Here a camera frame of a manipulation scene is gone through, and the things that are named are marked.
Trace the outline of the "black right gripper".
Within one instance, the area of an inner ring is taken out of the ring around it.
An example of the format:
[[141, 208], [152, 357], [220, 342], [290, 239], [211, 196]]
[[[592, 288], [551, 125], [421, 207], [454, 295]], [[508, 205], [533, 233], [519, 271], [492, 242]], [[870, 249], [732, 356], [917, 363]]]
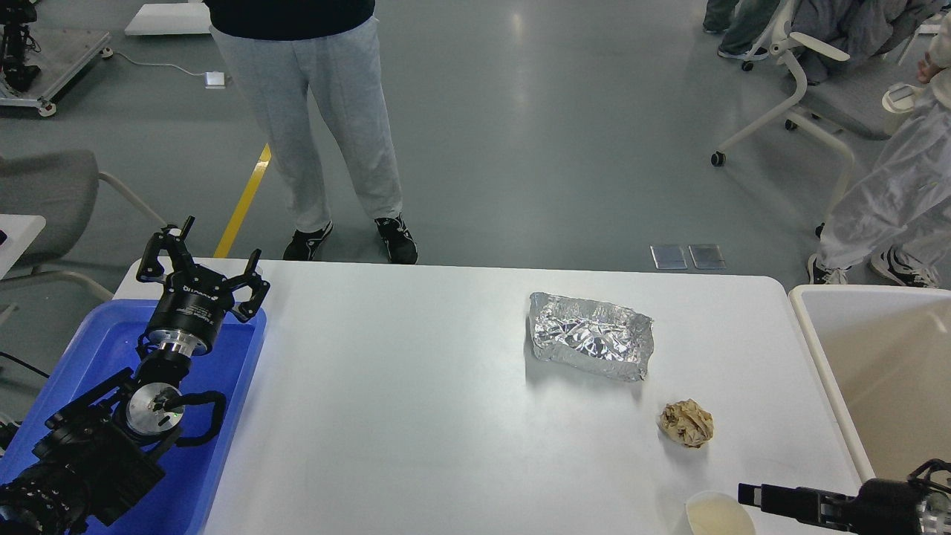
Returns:
[[808, 487], [738, 484], [738, 502], [801, 524], [858, 534], [949, 534], [948, 461], [930, 459], [906, 481], [870, 479], [850, 499], [841, 493]]

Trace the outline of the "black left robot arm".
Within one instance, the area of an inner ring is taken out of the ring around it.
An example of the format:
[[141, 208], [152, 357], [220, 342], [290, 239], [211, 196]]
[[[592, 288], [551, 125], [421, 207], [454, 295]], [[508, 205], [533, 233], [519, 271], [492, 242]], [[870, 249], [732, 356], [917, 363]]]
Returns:
[[160, 457], [199, 447], [221, 432], [223, 392], [184, 394], [192, 359], [211, 352], [227, 313], [257, 315], [270, 285], [254, 250], [241, 274], [195, 263], [186, 246], [194, 222], [154, 233], [136, 274], [163, 294], [138, 338], [138, 368], [125, 368], [45, 420], [37, 462], [2, 485], [4, 534], [82, 534], [88, 518], [111, 525], [164, 477]]

